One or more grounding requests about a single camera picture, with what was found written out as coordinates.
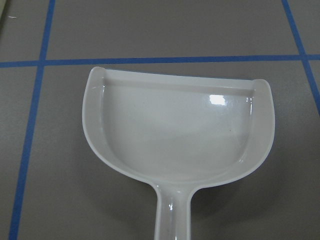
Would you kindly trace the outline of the beige plastic dustpan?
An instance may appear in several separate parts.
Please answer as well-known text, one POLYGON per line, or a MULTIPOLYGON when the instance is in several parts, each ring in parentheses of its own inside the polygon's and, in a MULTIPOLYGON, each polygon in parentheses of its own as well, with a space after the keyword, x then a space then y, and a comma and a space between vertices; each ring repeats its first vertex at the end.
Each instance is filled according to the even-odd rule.
POLYGON ((196 191, 254 172, 275 136, 272 91, 243 80, 94 67, 82 103, 92 151, 157 195, 154 238, 191 238, 196 191))

